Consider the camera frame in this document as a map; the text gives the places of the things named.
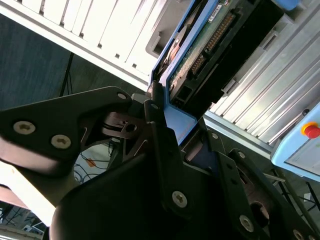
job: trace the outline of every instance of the black cable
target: black cable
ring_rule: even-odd
[[[308,208],[306,211],[310,212],[312,209],[314,209],[317,206],[317,204],[314,204],[312,207]]]
[[[71,73],[69,72],[69,80],[70,80],[70,91],[71,91],[71,94],[74,94],[74,90],[72,88],[72,81],[71,81]]]
[[[81,157],[82,157],[84,160],[86,160],[86,161],[103,162],[103,163],[109,162],[108,160],[93,160],[93,159],[91,159],[91,158],[89,159],[89,158],[85,157],[82,152],[80,153],[80,155],[81,155]]]
[[[107,170],[108,168],[103,168],[103,167],[99,167],[99,166],[94,166],[95,168],[97,168],[97,169],[102,169],[102,170]]]
[[[70,95],[69,93],[69,81],[66,81],[66,92],[68,95]]]
[[[10,220],[7,221],[7,223],[6,223],[5,225],[8,225],[8,224],[17,216],[17,214],[18,214],[18,212],[20,211],[20,209],[21,209],[21,207],[19,207],[18,211],[16,211],[16,212],[14,213],[13,217],[10,218]]]
[[[89,179],[92,179],[92,178],[90,177],[90,176],[92,176],[92,175],[98,176],[99,174],[97,174],[97,173],[90,173],[90,174],[85,175],[85,176],[83,177],[83,183],[85,182],[86,177],[88,177]]]
[[[314,189],[312,188],[312,186],[310,185],[309,182],[306,182],[306,185],[308,186],[308,188],[309,188],[309,190],[310,190],[310,193],[311,193],[311,195],[312,195],[312,197],[313,197],[313,199],[314,199],[314,203],[316,204],[316,206],[318,207],[318,209],[319,209],[319,211],[320,211],[320,202],[319,202],[319,200],[318,200],[318,198],[317,198],[317,195],[315,194]]]
[[[65,93],[65,89],[66,89],[66,85],[67,85],[67,81],[68,81],[68,75],[69,75],[69,72],[70,72],[70,68],[71,68],[71,63],[72,63],[72,60],[74,58],[74,53],[71,52],[70,53],[70,57],[69,57],[69,61],[68,61],[68,64],[66,66],[66,70],[65,70],[65,74],[64,74],[64,78],[63,78],[63,83],[62,83],[62,87],[61,87],[61,91],[60,91],[60,97],[62,97]]]
[[[75,165],[76,167],[80,167],[80,168],[84,171],[84,173],[85,173],[86,175],[88,175],[87,171],[86,171],[81,165],[79,165],[79,164],[77,164],[77,163],[75,163],[74,165]]]
[[[302,200],[305,200],[305,201],[308,201],[308,202],[313,203],[313,204],[316,203],[316,202],[314,202],[314,201],[312,201],[312,200],[310,200],[310,199],[304,198],[304,197],[302,197],[302,196],[298,196],[298,198],[300,198],[300,199],[302,199]]]
[[[80,181],[78,181],[79,183],[82,182],[82,176],[79,172],[77,172],[76,170],[74,170],[74,173],[77,174],[80,177]]]

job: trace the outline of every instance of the metal plate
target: metal plate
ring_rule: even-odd
[[[237,73],[238,86],[210,110],[271,146],[320,93],[320,3],[302,1],[288,14]]]

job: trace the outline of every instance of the cable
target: cable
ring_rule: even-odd
[[[310,212],[312,209],[314,209],[317,206],[317,204],[314,204],[312,207],[308,208],[306,211]]]
[[[69,81],[70,81],[70,91],[71,91],[71,94],[74,94],[74,90],[72,88],[72,81],[71,81],[71,73],[69,72]]]
[[[88,177],[89,179],[92,179],[92,178],[90,177],[90,176],[92,176],[92,175],[98,176],[99,174],[97,174],[97,173],[90,173],[90,174],[85,175],[85,176],[83,177],[83,183],[85,182],[86,177]]]
[[[66,92],[68,95],[70,95],[69,93],[69,81],[66,81]]]
[[[310,202],[310,203],[315,204],[315,202],[312,201],[312,200],[310,200],[310,199],[304,198],[304,197],[302,197],[302,196],[298,196],[298,197],[299,197],[300,199],[302,199],[302,200],[305,200],[305,201],[307,201],[307,202]]]
[[[102,162],[102,163],[107,163],[107,162],[109,162],[108,160],[92,160],[91,158],[89,159],[89,158],[85,157],[82,152],[80,153],[80,155],[81,155],[81,157],[82,157],[84,160],[86,160],[86,161]]]
[[[80,180],[78,182],[81,183],[82,179],[83,179],[81,174],[79,172],[77,172],[76,170],[74,170],[74,173],[77,174],[80,177]]]
[[[81,165],[79,165],[79,164],[77,164],[77,163],[75,163],[74,165],[75,165],[76,167],[80,167],[80,168],[84,171],[84,173],[85,173],[86,175],[88,175],[87,171],[86,171]]]
[[[18,212],[20,211],[20,209],[21,209],[21,207],[19,207],[18,211],[16,211],[16,212],[14,213],[13,217],[10,218],[10,220],[7,221],[7,223],[6,223],[5,225],[8,225],[8,224],[12,221],[12,219],[14,219],[14,218],[17,216],[17,214],[18,214]]]

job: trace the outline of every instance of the black plastic part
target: black plastic part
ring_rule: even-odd
[[[249,203],[259,202],[267,210],[270,238],[295,239],[294,230],[299,231],[304,239],[316,236],[255,164],[247,157],[241,158],[239,152],[244,153],[242,150],[233,149],[228,156],[235,161],[237,167],[245,173],[252,183],[248,186],[243,185]]]
[[[11,148],[16,157],[0,150],[0,159],[48,176],[67,175],[80,152],[110,139],[102,134],[104,117],[110,112],[126,112],[131,104],[127,93],[110,86],[1,111],[0,136],[7,145],[0,149]],[[31,122],[36,130],[19,134],[13,128],[18,121]],[[55,135],[69,137],[71,146],[55,148],[51,144]]]
[[[241,29],[234,37],[232,36],[239,24],[238,20],[220,43],[211,60],[197,76],[197,81],[201,82],[201,85],[181,108],[197,119],[203,116],[212,103],[216,103],[223,96],[224,93],[221,89],[235,76],[283,15],[283,11],[271,0],[256,1],[255,5],[255,9],[247,21],[241,25]],[[228,42],[226,40],[230,37],[232,37],[232,41],[227,44],[227,48],[217,59],[215,55],[221,54],[222,46]]]

